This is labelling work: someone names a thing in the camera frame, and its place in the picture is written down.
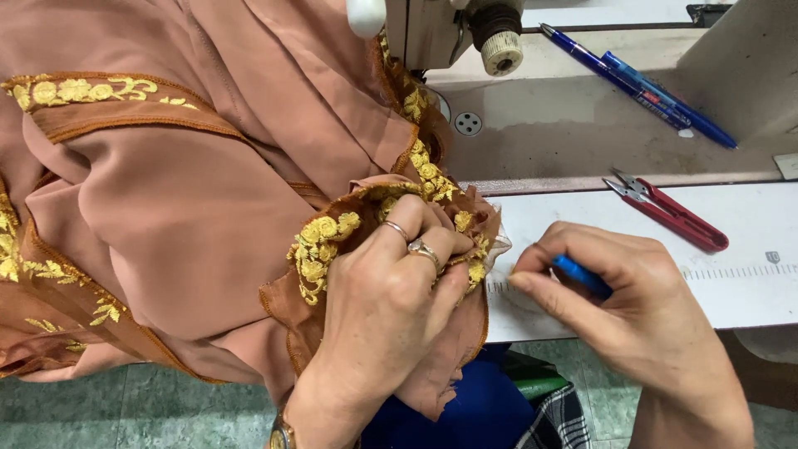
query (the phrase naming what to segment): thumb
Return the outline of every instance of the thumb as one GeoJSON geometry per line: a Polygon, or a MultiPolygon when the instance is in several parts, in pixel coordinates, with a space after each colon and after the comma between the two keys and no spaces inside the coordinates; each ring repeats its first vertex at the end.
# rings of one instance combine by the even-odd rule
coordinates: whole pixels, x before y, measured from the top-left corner
{"type": "Polygon", "coordinates": [[[510,284],[532,298],[547,314],[584,340],[595,341],[610,315],[568,287],[537,272],[516,272],[510,284]]]}

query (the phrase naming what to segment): gold ring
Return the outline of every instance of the gold ring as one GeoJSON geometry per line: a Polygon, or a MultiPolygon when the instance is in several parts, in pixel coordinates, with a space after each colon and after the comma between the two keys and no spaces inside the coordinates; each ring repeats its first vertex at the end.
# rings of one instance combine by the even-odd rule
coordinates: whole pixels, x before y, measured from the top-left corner
{"type": "Polygon", "coordinates": [[[410,240],[410,238],[407,237],[407,232],[405,232],[405,230],[402,229],[398,224],[396,224],[396,223],[394,223],[392,221],[388,221],[388,220],[383,221],[382,224],[388,225],[391,228],[396,229],[397,232],[399,232],[401,234],[402,238],[405,239],[405,241],[410,240]]]}
{"type": "Polygon", "coordinates": [[[435,271],[438,271],[438,266],[440,265],[438,255],[433,251],[432,248],[424,243],[421,237],[418,237],[416,240],[410,242],[410,244],[407,245],[407,250],[414,256],[424,256],[430,259],[435,264],[435,271]]]}

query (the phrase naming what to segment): hand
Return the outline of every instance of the hand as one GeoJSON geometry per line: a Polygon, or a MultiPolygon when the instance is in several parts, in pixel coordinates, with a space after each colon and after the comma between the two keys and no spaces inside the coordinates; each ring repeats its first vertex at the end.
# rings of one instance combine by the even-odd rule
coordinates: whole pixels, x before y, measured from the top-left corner
{"type": "MultiPolygon", "coordinates": [[[[473,245],[443,228],[413,195],[402,197],[387,220],[410,240],[421,235],[441,264],[473,245]]],[[[396,229],[382,225],[330,266],[322,344],[286,406],[300,449],[352,443],[429,352],[468,290],[466,264],[447,268],[436,282],[440,267],[408,254],[407,245],[396,229]]]]}
{"type": "Polygon", "coordinates": [[[729,357],[660,242],[554,223],[524,250],[509,280],[570,327],[610,368],[641,383],[641,405],[649,404],[653,394],[715,430],[727,431],[726,421],[737,421],[737,433],[747,438],[750,416],[729,357]],[[551,259],[558,254],[601,276],[613,295],[599,303],[581,285],[552,279],[551,259]]]}

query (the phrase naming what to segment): red handle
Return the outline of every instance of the red handle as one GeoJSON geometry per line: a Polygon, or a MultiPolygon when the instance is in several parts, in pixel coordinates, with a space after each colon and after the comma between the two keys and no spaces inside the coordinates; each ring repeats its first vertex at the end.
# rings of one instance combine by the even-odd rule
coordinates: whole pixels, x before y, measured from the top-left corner
{"type": "Polygon", "coordinates": [[[704,251],[719,252],[728,248],[729,238],[723,232],[685,209],[684,206],[649,184],[648,181],[641,178],[638,178],[637,181],[648,189],[649,198],[667,212],[660,210],[655,205],[640,203],[633,198],[624,197],[624,200],[627,198],[630,200],[627,203],[704,251]]]}

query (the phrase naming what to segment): fingernail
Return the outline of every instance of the fingernail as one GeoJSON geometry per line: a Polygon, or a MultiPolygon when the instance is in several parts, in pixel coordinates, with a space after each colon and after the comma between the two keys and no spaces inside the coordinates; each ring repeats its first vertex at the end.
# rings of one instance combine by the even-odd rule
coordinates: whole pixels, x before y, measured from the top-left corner
{"type": "Polygon", "coordinates": [[[511,274],[507,281],[513,287],[520,288],[521,290],[528,290],[531,287],[531,282],[529,280],[529,275],[524,272],[517,272],[511,274]]]}

